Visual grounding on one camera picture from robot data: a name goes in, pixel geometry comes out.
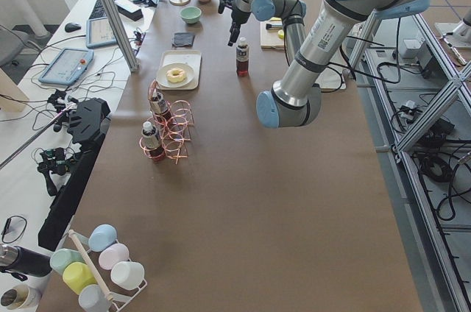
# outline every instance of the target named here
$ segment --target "green bowl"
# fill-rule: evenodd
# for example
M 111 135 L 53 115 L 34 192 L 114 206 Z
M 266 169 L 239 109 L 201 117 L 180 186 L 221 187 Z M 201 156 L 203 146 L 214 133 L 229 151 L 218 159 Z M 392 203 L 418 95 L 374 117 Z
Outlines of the green bowl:
M 200 16 L 201 16 L 201 9 L 197 7 L 186 7 L 186 8 L 181 9 L 180 11 L 180 17 L 187 24 L 197 23 L 199 21 Z

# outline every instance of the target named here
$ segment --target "tablet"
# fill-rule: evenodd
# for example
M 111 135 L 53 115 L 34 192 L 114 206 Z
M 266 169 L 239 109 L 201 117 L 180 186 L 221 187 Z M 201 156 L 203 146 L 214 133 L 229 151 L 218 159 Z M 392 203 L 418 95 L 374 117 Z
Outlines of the tablet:
M 38 80 L 46 84 L 72 85 L 87 70 L 92 59 L 90 49 L 62 49 Z
M 117 44 L 115 34 L 106 16 L 87 20 L 85 45 L 88 49 L 97 49 L 115 44 Z

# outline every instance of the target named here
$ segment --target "keyboard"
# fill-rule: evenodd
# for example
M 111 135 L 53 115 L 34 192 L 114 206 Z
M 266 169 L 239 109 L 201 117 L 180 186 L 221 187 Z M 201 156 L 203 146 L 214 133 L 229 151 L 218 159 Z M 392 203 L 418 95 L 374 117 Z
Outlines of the keyboard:
M 95 6 L 88 19 L 104 18 L 106 16 L 105 8 L 103 7 L 102 0 L 96 0 Z

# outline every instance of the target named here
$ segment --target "office chair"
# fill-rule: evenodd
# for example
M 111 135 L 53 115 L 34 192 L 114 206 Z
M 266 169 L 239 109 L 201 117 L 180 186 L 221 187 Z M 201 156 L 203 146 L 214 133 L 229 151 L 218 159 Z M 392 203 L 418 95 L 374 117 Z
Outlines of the office chair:
M 15 57 L 29 42 L 29 35 L 22 31 L 0 30 L 0 67 L 8 63 L 18 65 Z

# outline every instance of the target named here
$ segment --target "black thermos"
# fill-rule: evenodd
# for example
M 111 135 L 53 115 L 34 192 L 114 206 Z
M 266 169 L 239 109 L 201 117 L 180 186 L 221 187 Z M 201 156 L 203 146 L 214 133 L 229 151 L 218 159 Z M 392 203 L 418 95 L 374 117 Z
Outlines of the black thermos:
M 23 274 L 33 277 L 45 277 L 51 271 L 49 257 L 20 246 L 0 246 L 0 272 L 10 273 L 19 280 L 25 280 Z

